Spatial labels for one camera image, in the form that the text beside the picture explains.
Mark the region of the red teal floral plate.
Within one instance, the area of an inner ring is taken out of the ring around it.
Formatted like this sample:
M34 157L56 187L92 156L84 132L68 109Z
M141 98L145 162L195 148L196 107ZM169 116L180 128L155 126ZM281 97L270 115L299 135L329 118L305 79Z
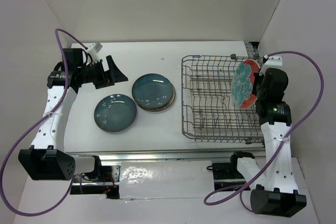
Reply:
M254 73L258 73L259 64L252 59L244 60L235 70L231 82L231 95L234 105L241 109L251 107L256 96L253 94Z

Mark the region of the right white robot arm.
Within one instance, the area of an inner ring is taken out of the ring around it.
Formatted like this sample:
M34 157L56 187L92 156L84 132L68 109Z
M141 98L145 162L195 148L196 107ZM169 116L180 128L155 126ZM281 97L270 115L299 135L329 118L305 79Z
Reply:
M290 218L307 205L299 193L292 169L290 137L292 119L289 105L282 99L288 86L287 74L276 68L255 73L253 94L259 124L264 136L267 168L259 168L254 156L235 152L229 172L250 182L250 205L253 213Z

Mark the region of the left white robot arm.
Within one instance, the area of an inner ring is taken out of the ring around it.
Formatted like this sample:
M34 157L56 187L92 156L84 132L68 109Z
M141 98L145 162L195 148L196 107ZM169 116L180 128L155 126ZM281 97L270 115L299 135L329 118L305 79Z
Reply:
M85 174L91 181L103 177L103 167L97 156L73 156L64 151L64 138L71 107L79 88L92 83L96 89L126 82L112 56L106 57L109 69L102 60L94 60L81 48L65 48L65 58L56 64L47 78L47 103L43 121L28 149L21 149L18 160L33 180L71 180Z

